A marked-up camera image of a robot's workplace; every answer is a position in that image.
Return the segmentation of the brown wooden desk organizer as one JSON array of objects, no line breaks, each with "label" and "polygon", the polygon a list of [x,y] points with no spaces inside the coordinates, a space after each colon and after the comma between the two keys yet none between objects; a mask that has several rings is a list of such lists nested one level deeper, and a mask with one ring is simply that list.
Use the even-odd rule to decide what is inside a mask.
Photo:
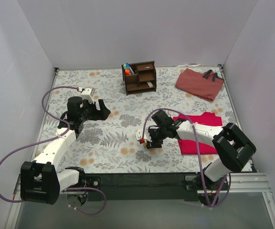
[{"label": "brown wooden desk organizer", "polygon": [[[155,92],[157,90],[157,74],[154,61],[129,63],[129,65],[131,75],[126,75],[126,69],[121,65],[126,95]],[[147,82],[151,82],[153,87],[149,88]]]}]

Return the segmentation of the blue grey glue stick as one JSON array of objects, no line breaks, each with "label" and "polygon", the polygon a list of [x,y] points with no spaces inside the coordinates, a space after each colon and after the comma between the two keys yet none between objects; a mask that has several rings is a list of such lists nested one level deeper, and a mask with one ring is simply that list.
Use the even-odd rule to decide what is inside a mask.
[{"label": "blue grey glue stick", "polygon": [[131,67],[130,67],[130,65],[128,63],[126,63],[126,69],[128,69],[128,70],[131,69]]}]

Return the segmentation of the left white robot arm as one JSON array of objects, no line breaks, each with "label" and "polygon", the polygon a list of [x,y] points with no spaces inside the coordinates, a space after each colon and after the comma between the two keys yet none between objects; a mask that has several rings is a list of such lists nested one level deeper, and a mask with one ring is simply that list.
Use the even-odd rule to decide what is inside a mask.
[{"label": "left white robot arm", "polygon": [[21,166],[21,199],[24,201],[54,204],[61,191],[68,188],[80,191],[86,186],[83,168],[68,167],[58,173],[57,166],[69,146],[74,143],[86,121],[104,121],[110,110],[102,99],[97,102],[74,96],[68,99],[67,111],[59,121],[56,139],[31,162]]}]

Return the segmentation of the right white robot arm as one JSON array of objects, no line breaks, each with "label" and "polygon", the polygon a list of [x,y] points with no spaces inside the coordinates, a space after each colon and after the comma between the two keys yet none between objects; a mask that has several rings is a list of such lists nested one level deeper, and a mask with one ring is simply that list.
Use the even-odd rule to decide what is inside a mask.
[{"label": "right white robot arm", "polygon": [[157,109],[149,117],[157,127],[143,131],[149,136],[146,140],[148,149],[161,148],[166,138],[191,141],[198,155],[205,146],[215,149],[218,158],[201,169],[200,174],[190,182],[195,189],[213,189],[227,174],[241,172],[256,153],[255,145],[234,123],[225,126],[204,125],[184,114],[173,119],[162,109]]}]

